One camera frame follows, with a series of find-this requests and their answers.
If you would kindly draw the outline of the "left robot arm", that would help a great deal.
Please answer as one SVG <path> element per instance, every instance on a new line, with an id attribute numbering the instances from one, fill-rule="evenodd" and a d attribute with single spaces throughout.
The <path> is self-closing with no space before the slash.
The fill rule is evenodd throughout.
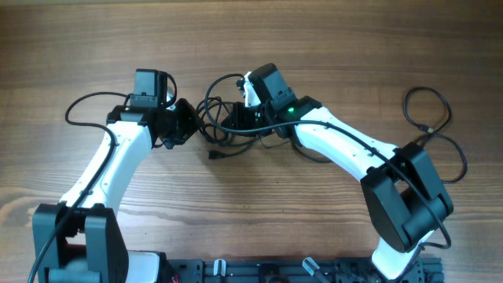
<path id="1" fill-rule="evenodd" d="M 30 282 L 179 282 L 163 252 L 130 251 L 117 222 L 138 165 L 154 148 L 184 144 L 201 126 L 172 75 L 137 69 L 134 90 L 101 126 L 105 136 L 76 184 L 32 219 Z"/>

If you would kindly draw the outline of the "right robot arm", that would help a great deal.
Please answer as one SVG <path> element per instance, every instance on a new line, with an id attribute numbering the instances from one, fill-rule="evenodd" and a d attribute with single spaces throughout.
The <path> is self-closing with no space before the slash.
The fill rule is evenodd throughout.
<path id="1" fill-rule="evenodd" d="M 273 63 L 239 75 L 244 100 L 221 124 L 239 135 L 275 131 L 327 157 L 362 186 L 380 242 L 370 257 L 384 280 L 409 273 L 434 231 L 446 234 L 451 200 L 430 156 L 416 142 L 398 147 L 378 141 L 337 119 L 320 101 L 297 97 Z"/>

